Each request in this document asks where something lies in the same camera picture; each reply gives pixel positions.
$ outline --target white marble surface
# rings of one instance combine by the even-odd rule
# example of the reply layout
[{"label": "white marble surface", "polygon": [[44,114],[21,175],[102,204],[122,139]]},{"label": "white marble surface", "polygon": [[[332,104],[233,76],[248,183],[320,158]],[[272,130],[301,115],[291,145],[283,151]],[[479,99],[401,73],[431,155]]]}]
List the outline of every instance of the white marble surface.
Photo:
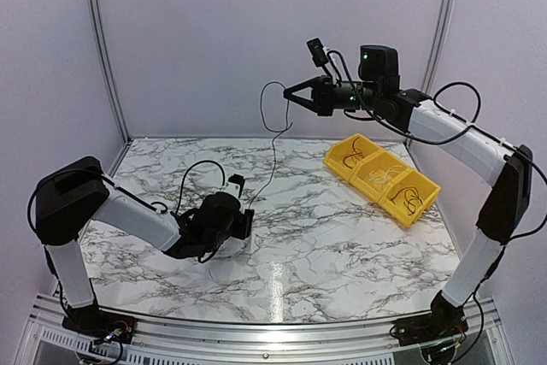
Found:
[{"label": "white marble surface", "polygon": [[[433,206],[410,229],[322,164],[331,141],[278,140],[272,184],[253,204],[251,238],[230,239],[205,264],[174,260],[138,238],[92,223],[82,239],[100,303],[209,321],[344,321],[427,309],[458,263]],[[383,144],[411,164],[402,144]],[[184,171],[213,159],[247,179],[244,201],[268,180],[266,139],[140,139],[116,179],[173,207]],[[220,184],[211,165],[192,171],[183,207]]]}]

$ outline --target ventilation grille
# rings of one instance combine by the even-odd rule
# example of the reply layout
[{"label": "ventilation grille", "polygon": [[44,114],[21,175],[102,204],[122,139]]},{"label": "ventilation grille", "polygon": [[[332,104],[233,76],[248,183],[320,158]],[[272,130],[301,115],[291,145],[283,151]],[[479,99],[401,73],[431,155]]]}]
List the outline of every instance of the ventilation grille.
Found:
[{"label": "ventilation grille", "polygon": [[[41,339],[50,344],[60,346],[67,350],[73,350],[80,354],[89,355],[89,346],[91,341],[80,335],[65,333],[60,330],[44,328]],[[131,345],[124,345],[123,363],[131,365],[233,365],[234,362],[219,361],[200,361],[195,362],[185,358],[176,357],[176,354],[162,355],[157,352],[143,352],[144,348],[134,350]],[[106,356],[108,351],[101,347],[96,347],[93,352],[98,356]],[[267,360],[258,360],[256,363],[268,364]],[[329,362],[306,362],[307,365],[395,365],[392,354],[382,356],[370,356],[367,358],[354,359],[353,361],[329,361]]]}]

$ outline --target yellow bin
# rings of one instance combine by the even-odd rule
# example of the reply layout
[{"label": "yellow bin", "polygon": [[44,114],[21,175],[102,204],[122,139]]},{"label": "yellow bin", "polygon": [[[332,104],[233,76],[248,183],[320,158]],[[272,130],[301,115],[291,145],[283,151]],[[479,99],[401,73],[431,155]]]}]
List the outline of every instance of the yellow bin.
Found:
[{"label": "yellow bin", "polygon": [[361,134],[335,144],[323,162],[405,227],[418,221],[441,189]]}]

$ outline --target marble tabletop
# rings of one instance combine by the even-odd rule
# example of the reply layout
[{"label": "marble tabletop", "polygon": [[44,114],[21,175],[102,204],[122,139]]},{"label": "marble tabletop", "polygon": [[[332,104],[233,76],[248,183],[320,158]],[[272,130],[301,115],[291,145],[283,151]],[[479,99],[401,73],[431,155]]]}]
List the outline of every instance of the marble tabletop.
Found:
[{"label": "marble tabletop", "polygon": [[[174,260],[144,241],[92,222],[81,245],[103,305],[207,321],[323,322],[427,309],[458,263],[436,206],[410,229],[333,175],[327,140],[279,139],[272,183],[253,203],[251,237],[231,238],[209,262]],[[381,144],[413,165],[403,144]],[[146,201],[176,204],[194,162],[246,178],[245,204],[268,181],[262,138],[138,139],[115,177]],[[189,174],[183,209],[221,182],[215,166]]]}]

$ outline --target robotic arm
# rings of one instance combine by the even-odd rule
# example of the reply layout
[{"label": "robotic arm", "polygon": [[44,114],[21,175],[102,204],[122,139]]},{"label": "robotic arm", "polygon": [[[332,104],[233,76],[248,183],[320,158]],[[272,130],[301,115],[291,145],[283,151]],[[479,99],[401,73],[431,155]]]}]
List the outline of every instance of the robotic arm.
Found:
[{"label": "robotic arm", "polygon": [[[103,337],[131,317],[100,310],[78,244],[89,220],[110,224],[141,238],[172,258],[211,257],[229,237],[246,239],[254,211],[239,201],[244,178],[234,174],[199,209],[182,215],[161,210],[119,187],[103,174],[96,158],[85,157],[42,179],[36,197],[35,232],[44,244],[51,272],[59,279],[68,301],[63,326]],[[130,335],[125,335],[128,342]]]},{"label": "robotic arm", "polygon": [[[331,53],[339,55],[348,81],[335,81],[328,75],[316,77],[285,89],[286,99],[319,116],[332,115],[335,109],[342,109],[346,115],[365,110],[369,120],[380,122],[404,137],[438,145],[492,187],[479,213],[473,241],[444,289],[433,299],[431,314],[397,320],[392,336],[404,346],[467,331],[463,305],[497,268],[528,207],[532,152],[524,145],[516,148],[484,132],[421,91],[400,90],[395,49],[361,46],[362,81],[354,82],[338,52],[327,51],[318,38],[310,40],[308,47],[317,67],[333,64]],[[295,94],[306,88],[311,88],[311,99]],[[430,363],[447,363],[454,356],[453,348],[439,352],[436,358],[429,356]]]}]

